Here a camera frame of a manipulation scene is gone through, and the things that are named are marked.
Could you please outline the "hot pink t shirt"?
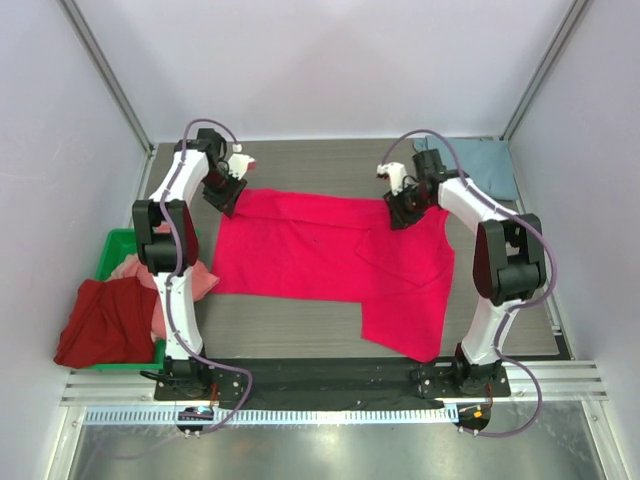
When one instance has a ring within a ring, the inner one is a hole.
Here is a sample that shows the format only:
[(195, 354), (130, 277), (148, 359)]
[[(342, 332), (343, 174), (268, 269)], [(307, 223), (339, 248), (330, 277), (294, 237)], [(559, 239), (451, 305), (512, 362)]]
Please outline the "hot pink t shirt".
[(214, 292), (358, 303), (364, 339), (438, 357), (455, 252), (448, 213), (392, 230), (381, 199), (251, 189), (219, 227)]

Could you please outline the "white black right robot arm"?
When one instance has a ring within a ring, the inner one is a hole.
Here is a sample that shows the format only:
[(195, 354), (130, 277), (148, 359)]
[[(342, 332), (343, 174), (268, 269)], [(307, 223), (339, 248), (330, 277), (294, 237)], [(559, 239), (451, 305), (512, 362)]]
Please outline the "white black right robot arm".
[(413, 155), (415, 172), (383, 161), (376, 174), (388, 180), (384, 201), (394, 230), (407, 229), (438, 208), (457, 217), (475, 235), (472, 278), (479, 295), (468, 333), (457, 344), (452, 366), (431, 376), (446, 395), (481, 396), (503, 380), (503, 336), (520, 304), (547, 278), (541, 222), (518, 215), (482, 193), (462, 170), (444, 166), (437, 150)]

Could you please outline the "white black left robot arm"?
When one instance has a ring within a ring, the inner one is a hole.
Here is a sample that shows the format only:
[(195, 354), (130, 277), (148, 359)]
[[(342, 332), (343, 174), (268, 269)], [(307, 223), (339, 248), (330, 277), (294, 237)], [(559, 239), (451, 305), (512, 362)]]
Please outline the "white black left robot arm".
[(132, 206), (138, 258), (157, 288), (166, 332), (156, 382), (193, 400), (205, 397), (213, 383), (195, 315), (193, 276), (199, 243), (190, 205), (202, 188), (206, 202), (232, 216), (247, 186), (245, 175), (255, 164), (235, 137), (228, 143), (217, 131), (220, 123), (208, 123), (193, 138), (192, 126), (185, 128), (160, 186)]

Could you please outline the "salmon pink t shirt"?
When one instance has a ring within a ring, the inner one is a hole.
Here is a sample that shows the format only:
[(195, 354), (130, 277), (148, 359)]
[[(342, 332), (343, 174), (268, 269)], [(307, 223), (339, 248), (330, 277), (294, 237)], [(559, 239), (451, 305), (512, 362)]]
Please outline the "salmon pink t shirt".
[[(137, 253), (127, 255), (111, 272), (108, 281), (129, 277), (137, 278), (143, 287), (153, 290), (156, 294), (158, 293), (151, 273), (148, 268), (141, 263)], [(198, 302), (203, 299), (218, 282), (219, 278), (211, 273), (202, 261), (198, 260), (192, 268), (193, 301)], [(164, 314), (158, 294), (156, 295), (156, 302), (151, 319), (151, 339), (153, 342), (166, 339)]]

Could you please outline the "folded blue t shirt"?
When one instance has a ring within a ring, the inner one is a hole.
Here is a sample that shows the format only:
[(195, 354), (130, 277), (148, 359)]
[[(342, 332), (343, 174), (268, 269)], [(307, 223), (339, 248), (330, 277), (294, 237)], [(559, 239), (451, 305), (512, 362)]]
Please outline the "folded blue t shirt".
[(508, 143), (492, 139), (448, 138), (462, 170), (496, 201), (515, 202), (519, 192)]

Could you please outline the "green plastic bin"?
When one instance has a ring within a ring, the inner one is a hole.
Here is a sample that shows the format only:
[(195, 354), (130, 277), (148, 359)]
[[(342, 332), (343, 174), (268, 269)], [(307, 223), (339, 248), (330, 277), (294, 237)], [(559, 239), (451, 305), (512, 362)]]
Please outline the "green plastic bin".
[[(124, 258), (132, 253), (136, 253), (136, 238), (135, 232), (131, 229), (116, 229), (111, 231), (105, 243), (105, 247), (102, 252), (96, 281), (106, 282), (111, 272), (124, 260)], [(128, 369), (128, 368), (148, 368), (148, 369), (161, 369), (165, 366), (165, 360), (170, 358), (174, 363), (178, 363), (179, 360), (170, 352), (166, 350), (166, 346), (162, 343), (166, 342), (167, 346), (176, 347), (178, 343), (175, 341), (172, 334), (168, 332), (166, 328), (166, 339), (158, 340), (154, 342), (155, 355), (154, 359), (149, 363), (133, 363), (133, 364), (97, 364), (91, 367), (95, 368), (113, 368), (113, 369)]]

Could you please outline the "dark red t shirt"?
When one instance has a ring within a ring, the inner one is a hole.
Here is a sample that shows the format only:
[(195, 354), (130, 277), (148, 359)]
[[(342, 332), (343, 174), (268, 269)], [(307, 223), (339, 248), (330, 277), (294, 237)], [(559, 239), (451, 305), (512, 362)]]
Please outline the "dark red t shirt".
[(135, 277), (84, 281), (60, 335), (54, 362), (70, 368), (149, 363), (158, 293)]

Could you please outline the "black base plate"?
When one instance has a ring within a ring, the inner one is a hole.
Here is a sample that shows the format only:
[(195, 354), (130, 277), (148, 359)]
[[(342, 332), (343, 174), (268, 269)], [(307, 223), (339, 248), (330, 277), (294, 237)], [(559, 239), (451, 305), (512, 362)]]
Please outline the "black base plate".
[(234, 371), (212, 369), (212, 388), (182, 395), (156, 383), (159, 401), (214, 401), (225, 409), (273, 411), (395, 411), (436, 408), (441, 402), (507, 398), (505, 368), (477, 380), (462, 377), (450, 357), (423, 364), (404, 357), (235, 359)]

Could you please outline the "aluminium frame rail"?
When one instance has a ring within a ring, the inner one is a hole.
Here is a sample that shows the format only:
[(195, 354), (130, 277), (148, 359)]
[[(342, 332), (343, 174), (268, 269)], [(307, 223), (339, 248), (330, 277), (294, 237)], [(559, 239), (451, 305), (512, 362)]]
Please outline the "aluminium frame rail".
[(71, 372), (64, 406), (197, 404), (217, 400), (232, 408), (244, 393), (250, 410), (391, 411), (473, 401), (601, 400), (607, 393), (592, 361), (537, 360), (509, 363), (488, 380), (457, 386), (448, 362), (418, 364), (400, 358), (236, 359), (239, 372), (215, 370), (208, 382), (174, 380), (137, 370)]

